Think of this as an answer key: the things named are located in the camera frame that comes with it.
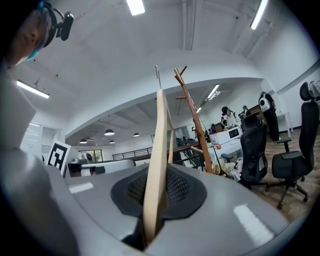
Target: office chair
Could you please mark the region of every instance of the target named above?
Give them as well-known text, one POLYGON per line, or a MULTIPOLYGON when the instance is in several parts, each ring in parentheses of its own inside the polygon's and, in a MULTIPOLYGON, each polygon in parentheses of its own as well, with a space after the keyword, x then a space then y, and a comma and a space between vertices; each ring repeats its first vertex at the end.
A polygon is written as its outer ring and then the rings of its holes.
POLYGON ((243 133, 240 139, 243 152, 242 185, 251 189, 251 186, 267 185, 261 182, 267 174, 268 161, 265 156, 267 143, 267 124, 263 123, 243 133))
POLYGON ((276 154, 272 159, 272 175, 275 178, 284 179, 284 181, 268 184, 265 188, 269 191, 270 187, 285 186, 277 208, 281 210, 282 202, 287 194, 289 187, 298 190, 304 195, 304 202, 308 201, 308 193, 297 185, 297 180, 309 174, 314 168, 314 144, 318 132, 319 107, 315 97, 308 89, 308 83, 304 83, 300 88, 300 97, 304 101, 301 106, 302 125, 299 137, 299 147, 301 151, 289 152, 288 141, 282 140, 285 144, 286 152, 276 154))
POLYGON ((250 114, 243 119, 242 129, 243 132, 246 132, 252 128, 258 127, 261 124, 261 121, 258 118, 256 113, 250 114))
MULTIPOLYGON (((247 117, 243 119, 242 122, 242 130, 243 132, 247 132, 251 130, 252 128, 258 128, 261 125, 261 121, 259 120, 257 114, 250 114, 247 117)), ((221 157, 226 160, 227 163, 231 162, 231 159, 233 159, 232 154, 221 154, 221 157)))

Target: white wall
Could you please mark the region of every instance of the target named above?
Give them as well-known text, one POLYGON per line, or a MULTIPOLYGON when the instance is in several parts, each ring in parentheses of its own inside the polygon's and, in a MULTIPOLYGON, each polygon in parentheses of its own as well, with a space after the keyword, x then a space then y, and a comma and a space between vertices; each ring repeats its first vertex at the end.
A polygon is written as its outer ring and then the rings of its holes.
MULTIPOLYGON (((292 126, 301 125, 299 90, 303 82, 320 80, 319 52, 300 21, 287 8, 280 9, 279 21, 253 58, 265 76, 261 88, 270 92, 277 112, 288 112, 292 126)), ((285 131, 286 123, 279 122, 285 131)))
POLYGON ((221 109, 227 106, 237 114, 243 111, 243 106, 246 105, 248 109, 258 105, 258 99, 261 94, 260 83, 247 82, 238 84, 232 93, 219 95, 212 99, 204 109, 207 112, 207 123, 220 123, 222 117, 221 109))
POLYGON ((63 130, 66 126, 67 119, 62 114, 54 115, 45 111, 37 110, 32 123, 40 124, 44 127, 63 130))
POLYGON ((308 70, 319 52, 300 21, 282 7, 279 21, 260 45, 253 62, 277 92, 308 70))
MULTIPOLYGON (((304 101, 300 98, 300 87, 304 82, 310 83, 311 81, 320 81, 320 67, 302 81, 294 84, 289 90, 279 95, 281 102, 285 103, 287 111, 290 112, 293 127, 298 127, 302 124, 301 105, 304 101)), ((279 123, 279 130, 284 131, 286 128, 279 123)))

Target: wooden coat rack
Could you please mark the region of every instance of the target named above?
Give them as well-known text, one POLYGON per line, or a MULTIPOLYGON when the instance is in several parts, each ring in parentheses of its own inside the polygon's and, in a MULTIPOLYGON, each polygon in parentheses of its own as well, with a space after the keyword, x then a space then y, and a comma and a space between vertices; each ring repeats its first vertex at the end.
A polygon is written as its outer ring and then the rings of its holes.
POLYGON ((186 87, 186 84, 182 78, 182 74, 185 72, 187 66, 185 66, 183 68, 183 70, 181 72, 178 71, 177 68, 174 69, 174 73, 175 73, 175 79, 177 79, 177 81, 179 82, 179 84, 181 85, 182 87, 182 91, 184 93, 184 97, 178 97, 178 99, 184 99, 188 102, 188 105, 189 105, 189 108, 190 108, 190 111, 191 111, 191 114, 192 114, 192 117, 193 117, 193 121, 194 121, 194 124, 195 124, 195 132, 196 134, 198 135, 199 137, 199 143, 202 147, 202 151, 203 151, 203 156, 204 156, 204 161, 205 161, 205 166, 206 166, 206 171, 208 173, 214 173, 212 171, 212 166, 211 166, 211 158, 210 158, 210 155, 209 155, 209 151, 208 151, 208 147, 207 147, 207 143, 206 143, 206 139, 205 139, 205 133, 204 133, 204 130, 202 129, 202 126, 201 126, 201 123, 200 123, 200 120, 199 120, 199 116, 198 116, 198 113, 196 111, 196 108, 195 108, 195 105, 194 105, 194 102, 192 101, 191 97, 190 97, 190 94, 188 92, 188 89, 186 87))

